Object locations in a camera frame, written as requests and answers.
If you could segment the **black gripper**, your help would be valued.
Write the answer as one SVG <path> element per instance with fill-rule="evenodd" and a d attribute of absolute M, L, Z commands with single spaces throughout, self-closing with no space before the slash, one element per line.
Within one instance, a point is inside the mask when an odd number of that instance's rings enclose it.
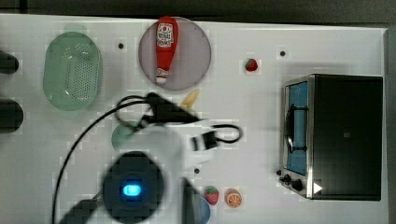
<path fill-rule="evenodd" d="M 192 115 L 186 109 L 164 99 L 161 95 L 150 92 L 146 99 L 152 110 L 152 116 L 148 116 L 148 123 L 194 123 L 200 119 Z"/>

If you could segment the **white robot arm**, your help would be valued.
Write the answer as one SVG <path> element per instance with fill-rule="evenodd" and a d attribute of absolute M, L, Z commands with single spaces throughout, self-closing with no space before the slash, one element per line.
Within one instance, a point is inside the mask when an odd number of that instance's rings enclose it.
<path fill-rule="evenodd" d="M 106 168 L 99 192 L 71 208 L 51 224 L 88 224 L 98 208 L 116 224 L 206 224 L 209 205 L 193 185 L 189 172 L 211 159 L 218 146 L 208 119 L 200 119 L 161 95 L 130 95 L 104 116 L 118 117 L 132 105 L 148 111 L 121 137 L 120 155 Z"/>

